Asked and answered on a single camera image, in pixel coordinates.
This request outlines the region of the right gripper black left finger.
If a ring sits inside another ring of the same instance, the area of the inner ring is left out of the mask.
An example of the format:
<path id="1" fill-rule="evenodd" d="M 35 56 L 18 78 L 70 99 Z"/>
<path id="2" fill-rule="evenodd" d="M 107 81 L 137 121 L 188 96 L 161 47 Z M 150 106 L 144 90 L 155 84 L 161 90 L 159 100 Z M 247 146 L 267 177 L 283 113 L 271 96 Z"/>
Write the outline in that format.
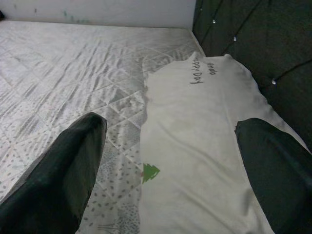
<path id="1" fill-rule="evenodd" d="M 62 131 L 0 201 L 0 234 L 75 234 L 106 133 L 106 119 L 93 112 Z"/>

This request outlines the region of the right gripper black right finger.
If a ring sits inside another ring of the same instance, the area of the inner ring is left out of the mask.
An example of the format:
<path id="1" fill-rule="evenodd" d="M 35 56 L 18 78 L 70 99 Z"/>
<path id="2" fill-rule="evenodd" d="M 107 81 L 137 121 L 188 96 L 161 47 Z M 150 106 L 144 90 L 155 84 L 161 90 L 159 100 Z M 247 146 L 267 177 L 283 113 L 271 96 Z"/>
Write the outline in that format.
<path id="1" fill-rule="evenodd" d="M 268 122 L 239 121 L 235 135 L 253 192 L 275 234 L 312 234 L 312 155 Z"/>

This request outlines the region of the white pillow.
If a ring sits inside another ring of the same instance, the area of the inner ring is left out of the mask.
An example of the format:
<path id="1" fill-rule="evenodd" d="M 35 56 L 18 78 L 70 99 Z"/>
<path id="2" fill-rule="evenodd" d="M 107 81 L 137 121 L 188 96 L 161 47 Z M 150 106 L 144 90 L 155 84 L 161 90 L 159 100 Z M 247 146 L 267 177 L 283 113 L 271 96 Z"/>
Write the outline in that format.
<path id="1" fill-rule="evenodd" d="M 150 74 L 146 87 L 140 234 L 275 234 L 249 182 L 236 125 L 264 120 L 310 151 L 251 72 L 230 55 L 195 52 Z"/>

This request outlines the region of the grey patterned mattress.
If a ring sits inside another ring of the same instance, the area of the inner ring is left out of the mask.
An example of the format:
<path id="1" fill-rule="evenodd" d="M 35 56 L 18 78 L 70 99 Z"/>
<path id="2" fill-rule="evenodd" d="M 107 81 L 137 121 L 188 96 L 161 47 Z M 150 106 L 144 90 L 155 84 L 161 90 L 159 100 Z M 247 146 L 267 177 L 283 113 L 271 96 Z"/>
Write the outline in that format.
<path id="1" fill-rule="evenodd" d="M 94 112 L 107 134 L 77 234 L 138 234 L 144 82 L 195 51 L 187 29 L 0 21 L 0 202 L 62 131 Z"/>

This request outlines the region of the dark tufted headboard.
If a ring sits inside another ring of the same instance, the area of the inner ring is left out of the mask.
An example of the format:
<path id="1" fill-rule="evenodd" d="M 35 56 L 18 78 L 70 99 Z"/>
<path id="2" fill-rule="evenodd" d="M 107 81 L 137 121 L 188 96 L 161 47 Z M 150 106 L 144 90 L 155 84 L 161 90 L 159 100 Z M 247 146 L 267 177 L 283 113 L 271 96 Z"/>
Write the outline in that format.
<path id="1" fill-rule="evenodd" d="M 312 152 L 312 0 L 196 0 L 193 33 L 247 67 Z"/>

